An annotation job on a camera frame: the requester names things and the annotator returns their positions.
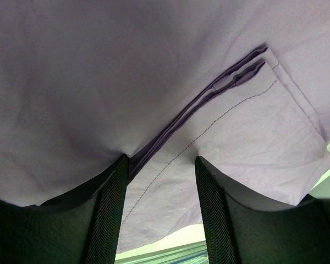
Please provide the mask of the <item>purple trousers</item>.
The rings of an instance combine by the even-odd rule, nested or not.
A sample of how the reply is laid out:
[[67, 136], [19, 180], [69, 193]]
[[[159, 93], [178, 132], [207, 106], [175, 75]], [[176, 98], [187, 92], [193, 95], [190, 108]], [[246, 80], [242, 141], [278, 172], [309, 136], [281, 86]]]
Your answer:
[[197, 156], [297, 205], [329, 142], [330, 1], [0, 1], [0, 199], [128, 155], [118, 252], [200, 222]]

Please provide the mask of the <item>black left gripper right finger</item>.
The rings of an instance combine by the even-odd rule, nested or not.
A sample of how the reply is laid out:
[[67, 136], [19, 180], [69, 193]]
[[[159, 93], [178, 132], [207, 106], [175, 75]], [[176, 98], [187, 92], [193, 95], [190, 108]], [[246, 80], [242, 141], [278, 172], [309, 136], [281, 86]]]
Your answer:
[[330, 199], [282, 203], [195, 160], [210, 263], [330, 263]]

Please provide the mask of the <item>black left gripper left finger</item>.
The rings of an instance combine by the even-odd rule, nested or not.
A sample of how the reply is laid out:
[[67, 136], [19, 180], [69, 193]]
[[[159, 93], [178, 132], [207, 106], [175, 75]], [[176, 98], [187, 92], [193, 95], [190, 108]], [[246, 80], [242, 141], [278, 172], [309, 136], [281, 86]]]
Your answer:
[[114, 263], [128, 176], [122, 156], [39, 206], [0, 200], [0, 263]]

